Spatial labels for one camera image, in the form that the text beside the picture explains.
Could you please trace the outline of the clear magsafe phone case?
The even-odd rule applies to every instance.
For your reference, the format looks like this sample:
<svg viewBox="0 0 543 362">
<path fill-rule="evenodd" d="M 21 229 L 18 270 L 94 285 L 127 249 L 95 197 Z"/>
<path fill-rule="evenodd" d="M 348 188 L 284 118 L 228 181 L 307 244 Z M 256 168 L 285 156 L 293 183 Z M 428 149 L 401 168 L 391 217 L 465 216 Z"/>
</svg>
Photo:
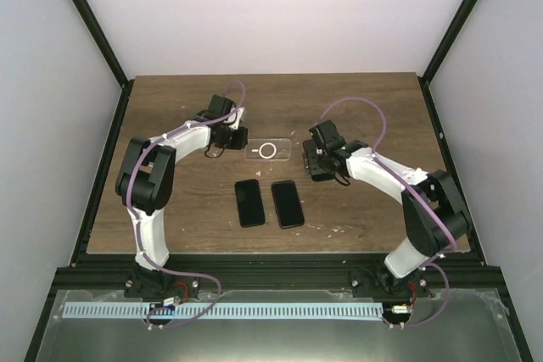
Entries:
<svg viewBox="0 0 543 362">
<path fill-rule="evenodd" d="M 248 161 L 288 161 L 292 154 L 292 142 L 288 138 L 249 139 L 244 148 Z"/>
</svg>

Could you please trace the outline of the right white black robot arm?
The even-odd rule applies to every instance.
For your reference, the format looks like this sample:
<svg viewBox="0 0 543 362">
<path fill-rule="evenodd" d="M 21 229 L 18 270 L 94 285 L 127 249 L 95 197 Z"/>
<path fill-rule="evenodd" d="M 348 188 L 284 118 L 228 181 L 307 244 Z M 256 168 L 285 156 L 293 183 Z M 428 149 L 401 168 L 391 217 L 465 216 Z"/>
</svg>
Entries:
<svg viewBox="0 0 543 362">
<path fill-rule="evenodd" d="M 402 207 L 406 237 L 384 259 L 377 275 L 379 291 L 400 294 L 407 277 L 430 261 L 457 250 L 457 241 L 473 228 L 467 205 L 446 171 L 411 168 L 377 153 L 368 144 L 347 142 L 326 120 L 309 129 L 303 142 L 304 164 L 314 182 L 342 186 L 361 181 L 392 197 Z"/>
</svg>

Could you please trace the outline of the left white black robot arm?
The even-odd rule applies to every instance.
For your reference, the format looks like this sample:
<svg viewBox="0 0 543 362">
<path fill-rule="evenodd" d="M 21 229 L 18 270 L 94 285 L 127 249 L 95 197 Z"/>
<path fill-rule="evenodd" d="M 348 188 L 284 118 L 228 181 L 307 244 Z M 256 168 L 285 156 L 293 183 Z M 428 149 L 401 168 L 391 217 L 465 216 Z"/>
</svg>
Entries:
<svg viewBox="0 0 543 362">
<path fill-rule="evenodd" d="M 173 276 L 161 269 L 170 257 L 165 242 L 165 206 L 173 191 L 176 165 L 188 155 L 214 146 L 241 150 L 248 138 L 245 107 L 215 95 L 207 109 L 174 130 L 150 138 L 133 137 L 115 182 L 132 222 L 137 264 L 148 270 L 144 288 L 156 298 L 173 287 Z"/>
</svg>

